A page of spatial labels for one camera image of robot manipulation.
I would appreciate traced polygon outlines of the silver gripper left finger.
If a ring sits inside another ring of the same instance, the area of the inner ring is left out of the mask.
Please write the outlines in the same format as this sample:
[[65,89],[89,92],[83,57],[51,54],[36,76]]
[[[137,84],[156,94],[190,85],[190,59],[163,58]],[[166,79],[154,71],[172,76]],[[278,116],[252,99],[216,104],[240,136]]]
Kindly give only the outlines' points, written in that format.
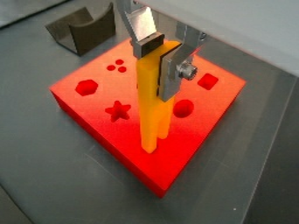
[[152,10],[135,0],[116,0],[133,47],[133,55],[141,59],[163,43],[164,35],[156,30]]

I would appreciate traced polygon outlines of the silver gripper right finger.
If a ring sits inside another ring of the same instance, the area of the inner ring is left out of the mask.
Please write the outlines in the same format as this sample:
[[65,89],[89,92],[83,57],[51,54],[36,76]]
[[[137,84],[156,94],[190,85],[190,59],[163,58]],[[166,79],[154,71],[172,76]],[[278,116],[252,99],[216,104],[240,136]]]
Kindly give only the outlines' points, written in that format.
[[176,25],[176,38],[182,43],[162,56],[159,98],[167,102],[179,92],[182,80],[191,81],[198,73],[192,55],[200,50],[207,34],[183,22]]

